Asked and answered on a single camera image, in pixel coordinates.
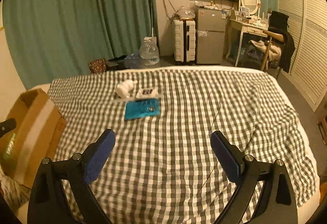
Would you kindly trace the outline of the white plastic bottle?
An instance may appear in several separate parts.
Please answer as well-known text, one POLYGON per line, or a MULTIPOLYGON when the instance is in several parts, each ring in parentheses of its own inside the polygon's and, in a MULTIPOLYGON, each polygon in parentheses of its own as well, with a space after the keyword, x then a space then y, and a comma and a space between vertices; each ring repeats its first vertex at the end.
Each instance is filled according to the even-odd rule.
POLYGON ((134 89, 137 83, 137 81, 125 80, 116 86, 115 92, 120 98, 129 98, 130 91, 134 89))

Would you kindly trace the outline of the green medicine box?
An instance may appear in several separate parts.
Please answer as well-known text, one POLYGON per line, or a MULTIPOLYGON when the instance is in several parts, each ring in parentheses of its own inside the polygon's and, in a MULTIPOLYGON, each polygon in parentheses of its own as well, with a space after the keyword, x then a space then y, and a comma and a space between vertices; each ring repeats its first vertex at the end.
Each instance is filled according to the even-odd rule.
POLYGON ((7 147, 6 147, 6 149, 4 151, 4 154, 3 154, 3 158, 5 160, 9 159, 11 154, 12 154, 13 148, 15 146, 16 136, 17 135, 15 134, 15 132, 12 132, 11 136, 9 137, 9 142, 8 142, 7 147))

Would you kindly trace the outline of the brown cardboard box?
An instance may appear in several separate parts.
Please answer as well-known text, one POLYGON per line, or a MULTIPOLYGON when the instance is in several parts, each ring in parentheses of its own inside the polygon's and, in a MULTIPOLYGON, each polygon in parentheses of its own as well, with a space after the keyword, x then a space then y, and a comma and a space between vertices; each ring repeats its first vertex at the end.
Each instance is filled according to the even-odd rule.
POLYGON ((66 120, 42 89, 23 92, 7 115, 16 128, 1 137, 1 166, 14 181, 32 188, 39 165, 44 158, 53 159, 66 120), (11 133, 16 140, 9 159, 3 158, 11 133))

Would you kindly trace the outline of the brown patterned bag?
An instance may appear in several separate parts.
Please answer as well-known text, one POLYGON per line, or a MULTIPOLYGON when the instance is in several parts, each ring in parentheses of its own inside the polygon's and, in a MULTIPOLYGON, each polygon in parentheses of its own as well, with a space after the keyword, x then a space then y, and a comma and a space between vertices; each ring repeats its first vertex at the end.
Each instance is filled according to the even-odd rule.
POLYGON ((100 74, 107 71, 106 60, 104 58, 89 62, 88 67, 92 74, 100 74))

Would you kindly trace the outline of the checkered bed sheet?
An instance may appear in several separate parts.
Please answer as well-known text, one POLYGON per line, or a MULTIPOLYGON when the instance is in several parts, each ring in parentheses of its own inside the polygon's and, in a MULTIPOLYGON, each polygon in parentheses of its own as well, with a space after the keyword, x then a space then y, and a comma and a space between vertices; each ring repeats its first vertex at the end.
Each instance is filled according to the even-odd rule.
POLYGON ((55 154, 82 152, 109 128, 114 149, 91 189, 113 223, 212 223, 236 186, 210 144, 220 130, 261 162, 285 162, 305 223, 320 199, 317 162, 299 116, 276 79, 221 68, 111 71, 54 80, 49 97, 67 121, 55 154), (129 98, 116 86, 138 83, 129 98), (160 114, 125 120, 126 103, 156 87, 160 114))

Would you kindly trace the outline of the blue foil packet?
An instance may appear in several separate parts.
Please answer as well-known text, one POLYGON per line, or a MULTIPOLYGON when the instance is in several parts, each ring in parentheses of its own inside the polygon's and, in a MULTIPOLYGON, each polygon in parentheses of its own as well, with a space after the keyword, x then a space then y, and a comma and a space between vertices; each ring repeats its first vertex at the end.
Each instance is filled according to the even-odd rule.
POLYGON ((129 101, 126 103, 125 120, 157 116, 159 114, 160 104, 159 100, 156 98, 129 101))

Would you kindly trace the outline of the small white printed packet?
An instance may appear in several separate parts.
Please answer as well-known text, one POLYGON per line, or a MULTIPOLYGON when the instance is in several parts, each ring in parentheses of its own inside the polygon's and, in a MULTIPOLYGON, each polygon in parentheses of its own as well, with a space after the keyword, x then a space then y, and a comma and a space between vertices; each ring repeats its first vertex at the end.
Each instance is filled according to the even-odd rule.
POLYGON ((138 100, 146 100, 156 98, 158 95, 158 89, 156 87, 141 88, 137 92, 135 98, 138 100))

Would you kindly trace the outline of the crushed clear water bottle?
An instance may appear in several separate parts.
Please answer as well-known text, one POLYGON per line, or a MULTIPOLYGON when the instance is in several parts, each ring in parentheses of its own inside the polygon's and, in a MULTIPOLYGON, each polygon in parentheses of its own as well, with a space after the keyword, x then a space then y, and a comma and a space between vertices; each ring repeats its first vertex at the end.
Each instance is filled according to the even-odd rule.
POLYGON ((139 53, 133 53, 124 58, 124 67, 127 69, 142 69, 143 61, 140 58, 139 53))

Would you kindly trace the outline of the wooden chair with clothes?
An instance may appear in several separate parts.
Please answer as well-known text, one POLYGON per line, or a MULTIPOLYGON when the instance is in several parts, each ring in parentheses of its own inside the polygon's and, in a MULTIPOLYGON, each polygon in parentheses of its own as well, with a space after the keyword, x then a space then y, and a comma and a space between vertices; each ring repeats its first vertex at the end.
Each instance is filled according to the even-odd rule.
POLYGON ((263 32, 268 35, 269 41, 264 51, 261 70, 263 71, 265 68, 268 68, 269 59, 278 61, 279 71, 276 78, 278 78, 282 70, 289 73, 291 58, 295 52, 294 39, 288 32, 288 19, 288 15, 281 12, 272 11, 272 14, 269 17, 268 29, 263 30, 263 32), (273 42, 280 45, 280 52, 276 58, 271 58, 271 55, 269 54, 270 50, 272 50, 273 42))

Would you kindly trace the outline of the large clear water bottle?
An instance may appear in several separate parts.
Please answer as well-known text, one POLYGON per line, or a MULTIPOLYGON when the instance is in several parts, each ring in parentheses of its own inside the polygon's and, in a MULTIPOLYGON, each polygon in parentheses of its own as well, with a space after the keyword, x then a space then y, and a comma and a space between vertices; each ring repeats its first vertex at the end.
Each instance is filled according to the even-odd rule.
POLYGON ((157 66, 160 62, 159 49, 151 37, 144 37, 139 48, 139 57, 144 67, 157 66))

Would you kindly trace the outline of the white dressing table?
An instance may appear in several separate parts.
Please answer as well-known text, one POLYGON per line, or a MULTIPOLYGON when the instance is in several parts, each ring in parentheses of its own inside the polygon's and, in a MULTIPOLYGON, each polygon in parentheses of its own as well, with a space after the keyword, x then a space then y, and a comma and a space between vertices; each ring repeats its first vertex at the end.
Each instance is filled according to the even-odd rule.
POLYGON ((250 37, 256 37, 258 39, 268 38, 268 35, 264 33, 265 28, 255 26, 253 24, 241 22, 235 19, 228 18, 226 25, 226 47, 224 50, 224 57, 226 59, 232 58, 233 42, 237 42, 236 58, 234 59, 234 66, 241 64, 241 50, 243 43, 250 37))

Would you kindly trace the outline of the grey mini fridge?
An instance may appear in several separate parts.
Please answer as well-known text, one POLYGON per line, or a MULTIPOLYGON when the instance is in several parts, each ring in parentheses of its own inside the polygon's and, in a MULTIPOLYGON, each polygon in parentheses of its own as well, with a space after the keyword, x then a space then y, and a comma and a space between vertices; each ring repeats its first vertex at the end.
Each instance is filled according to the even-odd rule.
POLYGON ((222 62, 226 19, 222 11, 198 8, 196 12, 196 63, 218 65, 222 62))

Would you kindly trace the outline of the white suitcase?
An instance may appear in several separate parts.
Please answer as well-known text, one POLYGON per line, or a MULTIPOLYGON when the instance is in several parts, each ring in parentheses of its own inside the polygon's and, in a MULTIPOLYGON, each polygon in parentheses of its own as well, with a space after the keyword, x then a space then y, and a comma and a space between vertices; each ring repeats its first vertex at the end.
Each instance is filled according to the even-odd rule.
POLYGON ((174 58, 176 62, 190 63, 196 60, 196 23, 194 20, 173 21, 174 58))

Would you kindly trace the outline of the white louvered wardrobe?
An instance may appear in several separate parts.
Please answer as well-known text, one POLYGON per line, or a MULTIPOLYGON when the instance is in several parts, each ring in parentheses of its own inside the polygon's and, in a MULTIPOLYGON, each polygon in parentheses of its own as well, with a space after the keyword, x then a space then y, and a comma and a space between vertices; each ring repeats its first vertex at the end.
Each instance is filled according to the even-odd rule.
POLYGON ((326 0, 279 0, 295 44, 290 81, 313 111, 326 95, 326 0))

